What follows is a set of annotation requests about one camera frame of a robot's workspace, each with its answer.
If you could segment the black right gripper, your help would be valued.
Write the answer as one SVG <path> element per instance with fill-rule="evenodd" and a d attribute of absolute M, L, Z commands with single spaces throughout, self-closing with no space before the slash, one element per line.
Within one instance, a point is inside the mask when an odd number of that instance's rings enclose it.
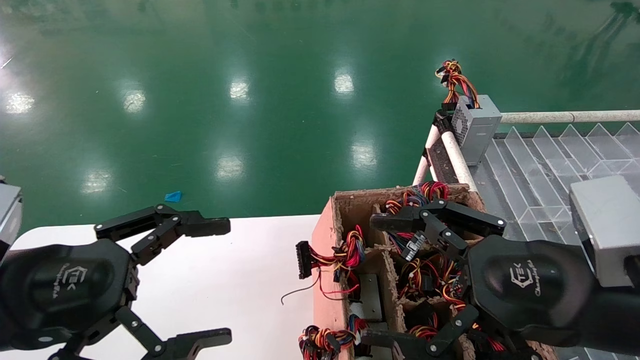
<path fill-rule="evenodd" d="M 370 227 L 412 236 L 400 254 L 413 261 L 425 244 L 451 260 L 466 262 L 471 301 L 484 320 L 505 334 L 549 346 L 573 347 L 580 340 L 579 316 L 597 279 L 578 245 L 500 237 L 506 221 L 444 199 L 396 214 L 370 217 Z M 452 227 L 483 239 L 469 250 Z M 411 333 L 366 328 L 361 343 L 391 350 L 397 360 L 457 360 L 454 342 L 473 328 L 479 312 L 467 305 L 429 340 Z"/>

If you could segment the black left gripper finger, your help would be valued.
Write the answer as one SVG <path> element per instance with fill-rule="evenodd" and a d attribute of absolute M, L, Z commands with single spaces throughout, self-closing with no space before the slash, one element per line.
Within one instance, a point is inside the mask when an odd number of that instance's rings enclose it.
<path fill-rule="evenodd" d="M 54 306 L 47 312 L 47 328 L 63 347 L 51 360 L 82 360 L 82 350 L 123 326 L 145 349 L 143 360 L 194 360 L 199 351 L 232 342 L 230 328 L 178 333 L 162 340 L 130 306 Z"/>

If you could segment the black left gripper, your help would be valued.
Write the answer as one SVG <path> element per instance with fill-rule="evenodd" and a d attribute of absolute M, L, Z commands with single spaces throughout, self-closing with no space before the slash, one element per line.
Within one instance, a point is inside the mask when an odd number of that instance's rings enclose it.
<path fill-rule="evenodd" d="M 115 313 L 137 298 L 136 265 L 149 264 L 183 236 L 229 234 L 231 221 L 160 203 L 103 221 L 94 231 L 101 240 L 7 253 L 1 265 L 2 351 L 45 349 L 74 338 L 96 344 L 118 327 Z M 142 233 L 131 253 L 116 244 Z"/>

